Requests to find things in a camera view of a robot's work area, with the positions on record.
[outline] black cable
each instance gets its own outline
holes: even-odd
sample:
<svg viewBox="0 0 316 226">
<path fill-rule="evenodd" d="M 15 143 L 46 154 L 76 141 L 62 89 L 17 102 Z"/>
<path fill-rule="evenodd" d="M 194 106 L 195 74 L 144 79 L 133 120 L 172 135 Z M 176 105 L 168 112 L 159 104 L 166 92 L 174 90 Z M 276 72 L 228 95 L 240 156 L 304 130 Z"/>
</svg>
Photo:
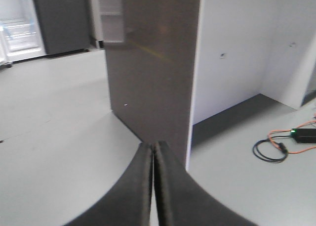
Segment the black cable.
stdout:
<svg viewBox="0 0 316 226">
<path fill-rule="evenodd" d="M 286 138 L 286 137 L 292 137 L 292 136 L 273 136 L 272 138 Z M 264 155 L 259 150 L 259 145 L 262 143 L 265 143 L 265 142 L 271 142 L 271 141 L 268 138 L 262 139 L 253 145 L 252 152 L 257 158 L 259 158 L 265 162 L 269 162 L 269 163 L 281 163 L 288 157 L 288 151 L 287 151 L 285 145 L 283 143 L 277 143 L 277 142 L 276 142 L 276 144 L 279 146 L 280 151 L 283 153 L 283 156 L 281 158 L 270 158 L 270 157 Z"/>
</svg>

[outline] orange cable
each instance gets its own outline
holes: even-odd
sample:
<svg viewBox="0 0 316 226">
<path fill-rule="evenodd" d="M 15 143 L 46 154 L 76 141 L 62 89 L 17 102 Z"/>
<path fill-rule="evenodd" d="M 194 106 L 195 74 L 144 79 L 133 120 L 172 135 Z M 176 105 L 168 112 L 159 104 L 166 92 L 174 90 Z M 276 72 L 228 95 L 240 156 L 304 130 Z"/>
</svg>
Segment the orange cable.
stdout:
<svg viewBox="0 0 316 226">
<path fill-rule="evenodd" d="M 301 127 L 303 127 L 303 126 L 309 125 L 310 123 L 316 123 L 316 120 L 307 121 L 307 122 L 305 122 L 305 123 L 300 124 L 300 125 L 299 125 L 298 127 L 296 127 L 296 128 L 301 128 Z M 272 145 L 273 145 L 274 147 L 276 147 L 277 149 L 281 150 L 280 147 L 278 146 L 278 144 L 272 139 L 272 134 L 273 134 L 273 133 L 281 133 L 281 132 L 290 132 L 290 131 L 291 131 L 291 130 L 273 130 L 273 131 L 270 131 L 270 132 L 268 133 L 268 138 L 269 138 L 270 142 L 272 143 Z M 294 151 L 294 152 L 290 152 L 290 151 L 289 151 L 288 153 L 289 153 L 289 154 L 298 154 L 298 153 L 303 153 L 303 152 L 306 152 L 306 151 L 311 150 L 311 149 L 314 149 L 314 148 L 316 148 L 316 146 L 312 146 L 312 147 L 303 149 L 303 150 L 301 150 L 301 151 Z"/>
</svg>

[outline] gray floor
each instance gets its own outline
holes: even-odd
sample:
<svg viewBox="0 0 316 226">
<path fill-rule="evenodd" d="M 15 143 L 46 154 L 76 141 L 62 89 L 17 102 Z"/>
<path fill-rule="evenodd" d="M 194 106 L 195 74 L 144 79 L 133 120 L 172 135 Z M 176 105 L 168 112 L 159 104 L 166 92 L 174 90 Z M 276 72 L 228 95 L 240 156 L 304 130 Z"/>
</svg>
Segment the gray floor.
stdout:
<svg viewBox="0 0 316 226">
<path fill-rule="evenodd" d="M 110 189 L 139 143 L 111 113 L 103 51 L 0 69 L 0 97 L 1 226 L 66 223 Z M 261 226 L 314 226 L 316 150 L 281 164 L 251 153 L 269 130 L 314 112 L 313 101 L 294 111 L 257 96 L 220 113 L 195 126 L 189 172 Z M 275 154 L 269 146 L 267 153 Z"/>
<path fill-rule="evenodd" d="M 0 225 L 60 226 L 107 192 L 139 140 L 111 113 L 104 52 L 0 70 Z"/>
<path fill-rule="evenodd" d="M 263 162 L 253 144 L 274 129 L 311 120 L 315 101 L 298 111 L 262 95 L 194 127 L 189 173 L 212 196 L 260 226 L 316 225 L 316 149 L 290 155 L 283 163 Z M 310 144 L 282 141 L 297 151 Z M 262 145 L 266 154 L 278 156 Z"/>
</svg>

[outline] power adapter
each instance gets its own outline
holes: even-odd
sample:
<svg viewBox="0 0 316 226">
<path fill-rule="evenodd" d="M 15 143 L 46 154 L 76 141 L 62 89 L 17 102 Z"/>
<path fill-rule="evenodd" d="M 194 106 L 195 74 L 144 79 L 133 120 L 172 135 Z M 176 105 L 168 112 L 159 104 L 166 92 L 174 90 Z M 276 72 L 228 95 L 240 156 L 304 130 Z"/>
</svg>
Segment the power adapter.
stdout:
<svg viewBox="0 0 316 226">
<path fill-rule="evenodd" d="M 316 143 L 316 129 L 292 129 L 291 136 L 297 143 Z"/>
</svg>

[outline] open refrigerator door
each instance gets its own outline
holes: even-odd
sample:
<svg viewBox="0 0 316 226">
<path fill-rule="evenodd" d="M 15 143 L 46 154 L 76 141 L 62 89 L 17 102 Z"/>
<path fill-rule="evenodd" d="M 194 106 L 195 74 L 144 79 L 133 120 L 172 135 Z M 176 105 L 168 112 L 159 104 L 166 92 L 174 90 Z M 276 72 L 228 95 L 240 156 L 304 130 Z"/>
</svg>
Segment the open refrigerator door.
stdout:
<svg viewBox="0 0 316 226">
<path fill-rule="evenodd" d="M 45 55 L 33 0 L 0 0 L 0 26 L 9 62 Z"/>
<path fill-rule="evenodd" d="M 3 46 L 3 27 L 0 25 L 0 66 L 8 65 L 8 60 Z"/>
</svg>

